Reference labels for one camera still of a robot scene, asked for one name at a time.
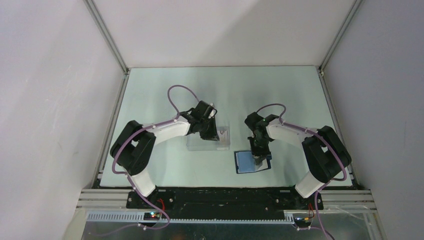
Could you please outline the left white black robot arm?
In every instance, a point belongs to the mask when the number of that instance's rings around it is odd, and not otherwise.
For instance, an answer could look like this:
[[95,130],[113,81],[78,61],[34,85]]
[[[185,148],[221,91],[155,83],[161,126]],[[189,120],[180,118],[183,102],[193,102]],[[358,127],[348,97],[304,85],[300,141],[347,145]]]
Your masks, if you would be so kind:
[[112,172],[125,175],[132,188],[140,194],[138,201],[145,208],[153,208],[158,202],[158,194],[154,192],[156,184],[147,169],[153,148],[191,134],[199,134],[202,140],[218,141],[217,112],[212,103],[201,100],[196,107],[179,112],[171,120],[151,125],[129,121],[110,148]]

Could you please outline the blue leather card holder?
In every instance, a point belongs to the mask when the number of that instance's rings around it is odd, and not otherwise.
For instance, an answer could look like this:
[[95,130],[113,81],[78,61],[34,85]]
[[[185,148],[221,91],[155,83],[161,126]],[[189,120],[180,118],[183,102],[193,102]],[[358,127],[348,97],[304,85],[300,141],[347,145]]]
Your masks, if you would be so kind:
[[270,170],[272,155],[267,155],[265,159],[256,163],[256,159],[253,157],[251,151],[235,151],[234,162],[235,170],[237,174],[251,174],[261,171]]

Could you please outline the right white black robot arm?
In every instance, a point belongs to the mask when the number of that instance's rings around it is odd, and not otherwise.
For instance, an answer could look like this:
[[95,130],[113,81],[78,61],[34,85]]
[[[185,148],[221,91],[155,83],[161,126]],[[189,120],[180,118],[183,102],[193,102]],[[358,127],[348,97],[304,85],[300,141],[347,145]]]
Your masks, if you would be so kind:
[[248,140],[255,167],[271,155],[269,144],[273,141],[283,141],[303,150],[308,172],[292,188],[290,201],[295,208],[304,209],[310,204],[311,195],[330,182],[349,178],[347,166],[352,158],[332,127],[307,128],[274,114],[262,117],[257,112],[249,114],[244,123],[252,132]]

